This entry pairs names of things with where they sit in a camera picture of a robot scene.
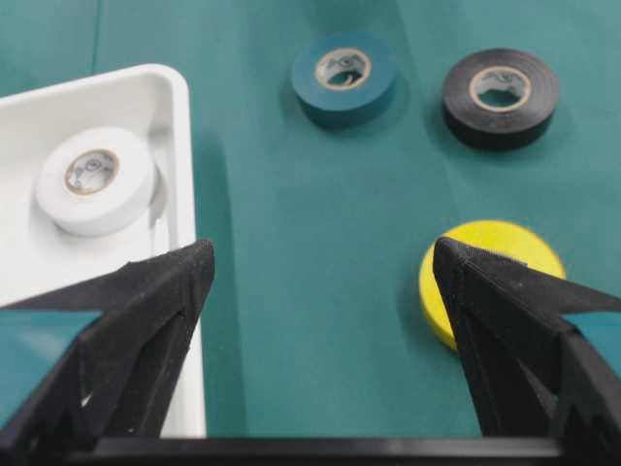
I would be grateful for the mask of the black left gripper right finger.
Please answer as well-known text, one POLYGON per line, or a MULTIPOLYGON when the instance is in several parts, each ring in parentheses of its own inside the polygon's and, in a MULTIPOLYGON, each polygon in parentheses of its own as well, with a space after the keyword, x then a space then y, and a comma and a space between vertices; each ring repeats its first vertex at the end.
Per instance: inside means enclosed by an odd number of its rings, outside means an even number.
POLYGON ((613 339, 619 298, 441 237, 433 275, 485 439, 556 442, 571 465, 620 462, 620 373, 577 321, 613 339))

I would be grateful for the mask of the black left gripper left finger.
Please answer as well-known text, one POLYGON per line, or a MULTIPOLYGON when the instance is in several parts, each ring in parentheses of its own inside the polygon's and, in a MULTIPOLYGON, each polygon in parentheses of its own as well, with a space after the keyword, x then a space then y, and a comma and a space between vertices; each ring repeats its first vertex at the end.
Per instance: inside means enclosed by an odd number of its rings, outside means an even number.
POLYGON ((200 239, 4 306, 2 463, 157 436, 213 277, 212 243, 200 239))

